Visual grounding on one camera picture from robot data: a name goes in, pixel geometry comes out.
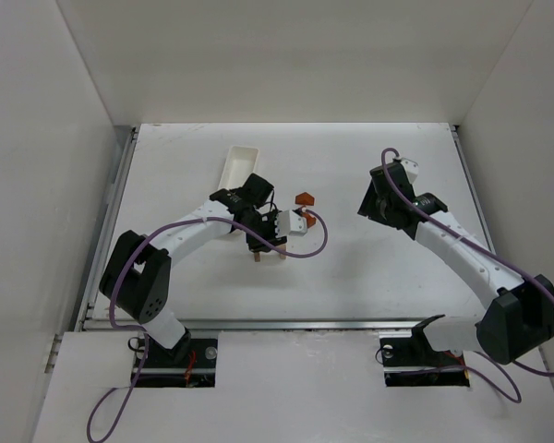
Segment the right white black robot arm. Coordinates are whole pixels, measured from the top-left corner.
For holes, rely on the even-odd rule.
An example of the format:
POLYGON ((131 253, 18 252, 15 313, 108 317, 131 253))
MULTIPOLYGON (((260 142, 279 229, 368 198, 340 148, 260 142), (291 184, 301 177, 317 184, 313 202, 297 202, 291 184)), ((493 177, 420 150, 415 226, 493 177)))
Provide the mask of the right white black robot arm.
POLYGON ((416 195, 417 165, 394 160, 371 170, 359 215, 406 233, 447 265, 484 308, 482 318, 429 317, 411 330, 412 355, 463 351, 485 353, 507 365, 554 337, 554 288, 500 264, 436 196, 416 195))

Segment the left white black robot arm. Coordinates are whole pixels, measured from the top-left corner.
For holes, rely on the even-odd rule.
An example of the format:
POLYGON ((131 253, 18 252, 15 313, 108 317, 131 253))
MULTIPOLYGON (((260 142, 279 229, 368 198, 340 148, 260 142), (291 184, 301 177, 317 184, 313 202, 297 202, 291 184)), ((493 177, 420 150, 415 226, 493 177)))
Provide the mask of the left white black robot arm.
POLYGON ((246 235, 246 242, 254 254, 285 244, 286 238, 276 235, 279 211, 260 211, 273 191, 274 186, 257 174, 251 174, 240 187, 217 190, 183 217, 180 226, 159 233, 135 256, 114 305, 136 320, 173 362, 187 355, 191 338, 167 306, 173 266, 209 241, 242 226, 253 232, 246 235))

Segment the long light wood block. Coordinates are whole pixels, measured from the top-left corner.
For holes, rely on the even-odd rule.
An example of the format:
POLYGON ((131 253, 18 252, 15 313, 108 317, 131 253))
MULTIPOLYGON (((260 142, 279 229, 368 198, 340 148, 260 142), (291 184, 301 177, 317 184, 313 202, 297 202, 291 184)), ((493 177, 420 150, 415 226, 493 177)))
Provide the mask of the long light wood block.
POLYGON ((277 252, 281 254, 286 251, 286 244, 281 245, 255 245, 251 251, 254 254, 277 252))

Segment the orange arch wood block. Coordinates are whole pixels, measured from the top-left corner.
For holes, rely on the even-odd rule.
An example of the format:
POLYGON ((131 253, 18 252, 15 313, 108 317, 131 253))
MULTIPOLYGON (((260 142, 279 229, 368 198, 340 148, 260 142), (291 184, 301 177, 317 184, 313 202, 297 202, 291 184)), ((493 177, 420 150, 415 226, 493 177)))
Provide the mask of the orange arch wood block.
POLYGON ((310 214, 308 213, 304 213, 304 217, 307 221, 307 228, 311 228, 312 226, 314 226, 317 222, 317 219, 313 216, 311 216, 310 214))

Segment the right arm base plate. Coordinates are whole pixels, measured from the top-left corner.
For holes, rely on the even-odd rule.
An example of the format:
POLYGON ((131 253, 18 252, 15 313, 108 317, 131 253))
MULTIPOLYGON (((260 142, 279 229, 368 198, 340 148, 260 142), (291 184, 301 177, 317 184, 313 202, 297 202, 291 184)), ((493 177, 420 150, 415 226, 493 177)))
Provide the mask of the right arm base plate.
POLYGON ((383 366, 388 388, 470 387, 461 355, 433 351, 411 335, 380 335, 376 358, 383 366))

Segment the white plastic tray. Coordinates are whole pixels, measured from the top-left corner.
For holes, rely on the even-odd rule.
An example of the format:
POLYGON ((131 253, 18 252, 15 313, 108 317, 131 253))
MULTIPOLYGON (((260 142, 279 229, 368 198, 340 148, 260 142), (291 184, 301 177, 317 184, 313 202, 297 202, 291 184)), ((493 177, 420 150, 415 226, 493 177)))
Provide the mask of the white plastic tray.
POLYGON ((228 150, 218 188, 233 189, 242 186, 256 172, 258 159, 258 148, 232 146, 228 150))

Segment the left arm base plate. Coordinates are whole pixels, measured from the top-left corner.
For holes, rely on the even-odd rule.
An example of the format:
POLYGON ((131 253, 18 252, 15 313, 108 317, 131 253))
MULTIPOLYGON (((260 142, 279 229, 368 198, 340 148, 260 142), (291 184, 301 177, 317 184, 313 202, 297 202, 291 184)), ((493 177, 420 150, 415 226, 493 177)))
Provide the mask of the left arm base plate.
POLYGON ((153 339, 138 375, 136 388, 214 388, 218 357, 217 337, 192 338, 187 353, 176 361, 153 339))

